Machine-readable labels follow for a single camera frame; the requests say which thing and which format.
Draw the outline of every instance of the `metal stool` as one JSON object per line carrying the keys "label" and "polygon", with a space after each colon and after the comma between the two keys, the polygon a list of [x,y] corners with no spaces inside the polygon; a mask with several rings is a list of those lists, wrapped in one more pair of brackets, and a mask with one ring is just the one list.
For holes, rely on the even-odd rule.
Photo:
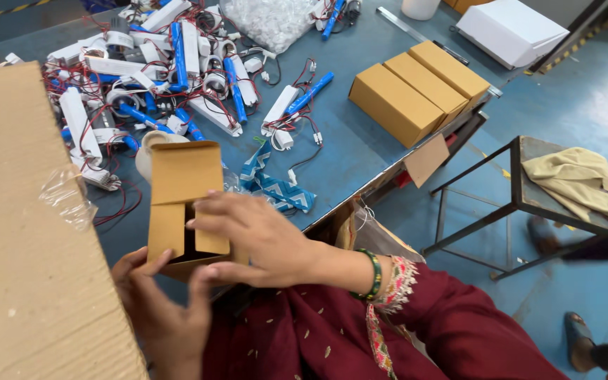
{"label": "metal stool", "polygon": [[[546,154],[557,153],[563,150],[566,150],[566,147],[562,147],[560,145],[556,145],[553,143],[548,143],[545,141],[541,141],[529,136],[518,136],[514,138],[507,145],[502,147],[500,150],[495,151],[494,153],[487,156],[484,160],[478,162],[477,164],[470,167],[470,169],[461,173],[460,175],[454,177],[444,185],[438,187],[435,190],[430,192],[431,195],[438,193],[438,191],[442,191],[440,200],[440,211],[438,213],[438,228],[436,231],[436,239],[435,244],[430,247],[424,248],[423,255],[424,257],[428,257],[428,255],[432,254],[435,251],[445,251],[447,253],[460,256],[461,258],[465,258],[466,260],[470,260],[473,262],[477,262],[479,264],[488,266],[492,269],[496,269],[497,271],[501,271],[501,274],[497,274],[495,272],[490,274],[490,277],[494,281],[498,281],[505,277],[511,276],[512,274],[525,271],[526,269],[532,268],[538,264],[542,264],[548,260],[553,258],[558,258],[559,256],[568,254],[573,252],[575,249],[578,249],[580,245],[572,245],[568,248],[562,249],[556,252],[553,255],[545,256],[529,262],[527,264],[523,264],[517,268],[513,267],[513,257],[511,254],[511,222],[509,215],[514,211],[521,210],[528,212],[529,214],[534,214],[538,216],[542,216],[546,219],[554,220],[555,222],[559,222],[562,224],[566,224],[577,229],[582,229],[588,231],[590,233],[594,233],[596,235],[608,235],[608,217],[604,216],[599,212],[591,212],[590,213],[590,222],[586,222],[579,217],[577,217],[574,213],[565,208],[561,203],[555,200],[552,196],[545,192],[541,188],[541,186],[533,183],[527,174],[524,172],[521,163],[527,160],[531,160],[533,158],[542,157]],[[478,197],[476,195],[468,194],[464,191],[454,190],[449,188],[452,183],[458,181],[463,176],[472,172],[473,170],[480,168],[485,163],[493,160],[499,154],[504,151],[510,150],[511,155],[511,202],[508,204],[500,204],[494,201],[490,201],[489,199],[485,199],[483,197]],[[460,229],[456,233],[446,237],[443,239],[443,230],[444,230],[444,214],[447,206],[447,193],[449,191],[455,192],[457,194],[464,195],[466,197],[470,197],[472,199],[489,203],[491,205],[495,205],[499,209],[491,212],[489,215],[484,218],[475,221],[469,226]],[[506,264],[505,266],[500,266],[495,263],[492,263],[483,258],[477,257],[475,255],[471,255],[465,252],[461,252],[458,249],[454,249],[449,247],[452,243],[457,240],[460,240],[471,233],[496,222],[499,219],[507,217],[506,223],[506,235],[507,235],[507,246],[506,246]]]}

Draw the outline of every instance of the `bangle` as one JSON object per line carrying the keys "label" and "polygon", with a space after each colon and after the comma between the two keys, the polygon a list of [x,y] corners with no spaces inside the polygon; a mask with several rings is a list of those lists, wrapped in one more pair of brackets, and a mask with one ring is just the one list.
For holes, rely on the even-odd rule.
{"label": "bangle", "polygon": [[372,261],[372,266],[374,267],[374,282],[372,283],[372,289],[370,289],[369,293],[366,295],[353,293],[350,291],[350,294],[353,298],[360,299],[361,301],[371,301],[377,293],[379,293],[379,287],[382,285],[382,266],[379,264],[379,260],[377,260],[377,256],[367,249],[359,248],[358,252],[362,252],[369,257]]}

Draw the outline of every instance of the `blue patterned cloth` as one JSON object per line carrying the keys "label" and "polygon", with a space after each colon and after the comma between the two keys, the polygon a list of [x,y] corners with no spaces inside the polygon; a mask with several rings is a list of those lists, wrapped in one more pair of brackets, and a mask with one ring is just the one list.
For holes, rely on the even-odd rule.
{"label": "blue patterned cloth", "polygon": [[286,211],[297,208],[308,212],[314,206],[315,194],[286,180],[265,175],[262,170],[271,156],[271,144],[265,142],[257,152],[243,164],[240,182],[253,195],[269,195],[277,200],[275,208]]}

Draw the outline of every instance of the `blue workbench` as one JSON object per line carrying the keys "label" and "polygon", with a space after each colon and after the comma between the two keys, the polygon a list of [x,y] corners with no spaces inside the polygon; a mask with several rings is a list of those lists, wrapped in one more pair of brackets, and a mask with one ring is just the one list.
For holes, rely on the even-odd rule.
{"label": "blue workbench", "polygon": [[[378,15],[375,12],[377,7],[385,7],[427,38],[435,39],[460,53],[471,62],[469,67],[473,71],[498,88],[502,88],[518,75],[518,70],[506,70],[468,40],[450,31],[460,14],[448,5],[441,4],[432,20],[414,21],[401,15],[400,3],[398,0],[365,0],[363,13],[354,27],[334,34],[327,42],[321,41],[320,32],[314,29],[294,43],[288,51],[279,56],[283,81],[276,88],[269,88],[258,78],[257,86],[263,103],[259,111],[249,117],[249,123],[243,127],[242,136],[230,137],[202,117],[194,118],[209,140],[221,144],[222,159],[232,171],[238,173],[242,164],[259,147],[253,137],[262,137],[259,127],[266,112],[283,87],[297,79],[305,59],[316,59],[317,77],[328,71],[334,72],[333,82],[316,97],[311,113],[322,133],[324,148],[314,160],[295,169],[300,186],[317,194],[314,207],[308,214],[300,211],[291,218],[302,230],[330,213],[337,205],[356,194],[379,173],[399,162],[410,152],[347,99],[357,73],[397,56],[417,44],[409,35]],[[95,18],[98,21],[106,21],[114,14],[100,13]],[[0,58],[14,52],[25,61],[36,59],[44,62],[48,53],[97,32],[94,25],[87,26],[83,21],[75,20],[0,43]],[[275,81],[278,73],[275,62],[270,60],[266,70],[271,75],[272,82]],[[293,163],[314,153],[316,145],[311,129],[303,124],[303,121],[301,123],[305,129],[294,139],[292,150],[274,151],[265,169],[266,174],[287,179],[287,169]],[[144,196],[141,205],[127,216],[97,227],[110,264],[122,254],[146,245],[148,233],[149,186],[134,169],[132,158],[120,155],[119,160],[121,169],[116,174],[139,186]],[[127,194],[128,204],[137,199],[135,191],[127,189]],[[100,207],[98,215],[113,214],[119,210],[122,202],[120,192],[106,193],[96,189],[89,191],[89,199]]]}

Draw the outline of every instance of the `maroon dress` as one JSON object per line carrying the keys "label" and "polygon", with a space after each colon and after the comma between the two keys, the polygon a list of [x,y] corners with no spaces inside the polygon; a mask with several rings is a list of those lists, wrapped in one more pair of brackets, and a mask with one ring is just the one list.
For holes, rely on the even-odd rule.
{"label": "maroon dress", "polygon": [[342,289],[298,285],[263,291],[238,318],[215,313],[203,378],[567,379],[484,291],[424,263],[393,263],[374,304]]}

